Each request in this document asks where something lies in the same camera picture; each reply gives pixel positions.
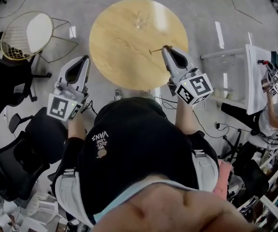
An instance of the seated person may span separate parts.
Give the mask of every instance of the seated person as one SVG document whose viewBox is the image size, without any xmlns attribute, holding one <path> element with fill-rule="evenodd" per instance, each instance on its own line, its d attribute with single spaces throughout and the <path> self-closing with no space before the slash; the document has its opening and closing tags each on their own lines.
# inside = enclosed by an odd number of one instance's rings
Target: seated person
<svg viewBox="0 0 278 232">
<path fill-rule="evenodd" d="M 210 193 L 217 155 L 180 98 L 176 125 L 142 97 L 106 105 L 87 135 L 78 114 L 65 145 L 53 193 L 94 232 L 257 230 Z"/>
<path fill-rule="evenodd" d="M 278 103 L 273 104 L 272 95 L 266 92 L 268 104 L 257 113 L 248 115 L 245 109 L 222 104 L 221 110 L 247 125 L 253 131 L 265 135 L 269 143 L 278 141 Z"/>
</svg>

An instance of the gold wire chair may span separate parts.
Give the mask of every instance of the gold wire chair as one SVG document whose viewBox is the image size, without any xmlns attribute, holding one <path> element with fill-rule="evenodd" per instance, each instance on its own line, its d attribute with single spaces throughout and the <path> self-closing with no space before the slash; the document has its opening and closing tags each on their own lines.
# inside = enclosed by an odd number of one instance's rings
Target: gold wire chair
<svg viewBox="0 0 278 232">
<path fill-rule="evenodd" d="M 55 27 L 53 20 L 63 23 Z M 39 11 L 24 13 L 15 18 L 5 29 L 0 43 L 1 51 L 10 60 L 25 60 L 36 54 L 39 54 L 47 63 L 60 60 L 70 54 L 78 45 L 77 42 L 54 36 L 55 29 L 67 23 L 72 31 L 69 21 L 53 18 Z M 71 42 L 75 46 L 64 56 L 47 61 L 41 52 L 52 38 Z"/>
</svg>

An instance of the concrete floor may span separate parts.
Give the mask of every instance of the concrete floor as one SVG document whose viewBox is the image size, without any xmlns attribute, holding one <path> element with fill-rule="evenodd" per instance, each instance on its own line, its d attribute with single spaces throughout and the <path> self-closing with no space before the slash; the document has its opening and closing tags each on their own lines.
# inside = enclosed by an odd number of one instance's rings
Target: concrete floor
<svg viewBox="0 0 278 232">
<path fill-rule="evenodd" d="M 8 0 L 6 5 L 0 6 L 0 17 L 14 12 L 23 0 Z M 31 103 L 25 99 L 18 107 L 8 107 L 7 116 L 10 119 L 15 113 L 21 117 L 35 114 L 41 107 L 47 106 L 48 95 L 53 91 L 54 83 L 59 74 L 60 68 L 70 59 L 84 54 L 89 54 L 88 38 L 91 26 L 97 16 L 106 7 L 119 0 L 27 0 L 22 8 L 13 16 L 0 19 L 0 31 L 17 16 L 29 11 L 43 11 L 52 17 L 69 20 L 72 26 L 76 26 L 76 35 L 79 46 L 67 57 L 47 64 L 42 59 L 39 60 L 38 66 L 34 72 L 52 72 L 53 77 L 49 80 L 35 80 L 34 88 L 38 101 Z M 223 87 L 223 72 L 228 67 L 215 69 L 211 62 L 201 62 L 200 55 L 224 50 L 243 47 L 245 44 L 274 50 L 278 52 L 278 14 L 272 7 L 269 0 L 155 0 L 171 9 L 184 24 L 189 40 L 189 53 L 194 58 L 199 67 L 205 67 L 211 82 L 216 87 Z M 216 24 L 220 24 L 223 43 L 219 42 Z M 59 35 L 69 36 L 69 29 L 63 27 L 58 29 Z M 48 58 L 60 56 L 69 45 L 60 44 L 52 41 L 47 49 Z M 88 81 L 89 99 L 93 100 L 94 108 L 99 111 L 105 104 L 113 99 L 113 91 L 118 88 L 116 85 L 103 77 L 94 64 L 91 65 L 90 77 Z M 167 86 L 160 88 L 164 98 L 172 98 Z M 126 96 L 133 96 L 136 92 L 123 90 Z M 175 120 L 174 110 L 164 108 L 170 121 Z M 224 131 L 219 132 L 214 129 L 215 121 L 230 124 L 236 128 L 247 129 L 237 120 L 226 116 L 220 111 L 216 103 L 209 99 L 206 102 L 204 110 L 196 111 L 196 114 L 205 128 L 212 136 L 222 136 Z M 94 114 L 91 111 L 84 113 L 84 122 L 87 130 L 93 125 Z M 16 131 L 16 135 L 24 128 L 21 125 Z M 235 140 L 237 132 L 230 130 L 228 138 Z M 7 120 L 3 114 L 0 115 L 0 148 L 9 144 L 14 135 L 7 129 Z M 218 154 L 226 149 L 224 140 L 206 136 Z"/>
</svg>

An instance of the person's right hand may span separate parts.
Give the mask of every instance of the person's right hand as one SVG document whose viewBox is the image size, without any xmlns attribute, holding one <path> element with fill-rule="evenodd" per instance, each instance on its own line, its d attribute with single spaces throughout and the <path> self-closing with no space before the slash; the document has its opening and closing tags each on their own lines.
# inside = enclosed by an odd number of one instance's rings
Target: person's right hand
<svg viewBox="0 0 278 232">
<path fill-rule="evenodd" d="M 262 80 L 261 84 L 263 86 L 263 92 L 270 93 L 270 92 L 268 92 L 270 90 L 270 84 L 269 84 L 268 80 L 267 79 Z"/>
</svg>

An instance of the wooden tabletop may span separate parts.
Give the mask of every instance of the wooden tabletop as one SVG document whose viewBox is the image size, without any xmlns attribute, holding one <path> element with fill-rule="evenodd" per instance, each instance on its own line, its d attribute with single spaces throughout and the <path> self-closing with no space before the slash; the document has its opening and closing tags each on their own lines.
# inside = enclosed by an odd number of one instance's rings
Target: wooden tabletop
<svg viewBox="0 0 278 232">
<path fill-rule="evenodd" d="M 135 26 L 139 11 L 149 14 L 146 26 Z M 118 86 L 149 90 L 165 85 L 170 74 L 161 51 L 164 45 L 188 52 L 183 24 L 164 5 L 151 0 L 123 0 L 106 8 L 94 22 L 89 49 L 98 70 Z"/>
</svg>

